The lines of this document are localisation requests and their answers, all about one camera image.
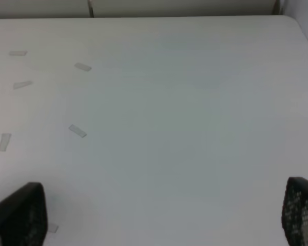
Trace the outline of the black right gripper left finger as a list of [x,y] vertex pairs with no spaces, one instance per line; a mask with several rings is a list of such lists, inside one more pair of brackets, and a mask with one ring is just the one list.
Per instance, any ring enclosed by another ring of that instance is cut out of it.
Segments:
[[29,182],[0,202],[0,245],[44,244],[48,217],[44,187]]

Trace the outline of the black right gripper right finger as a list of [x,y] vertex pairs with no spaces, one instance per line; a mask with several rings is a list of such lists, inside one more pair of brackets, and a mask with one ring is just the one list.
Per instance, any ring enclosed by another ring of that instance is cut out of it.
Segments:
[[282,228],[289,245],[308,245],[308,180],[289,177],[281,215]]

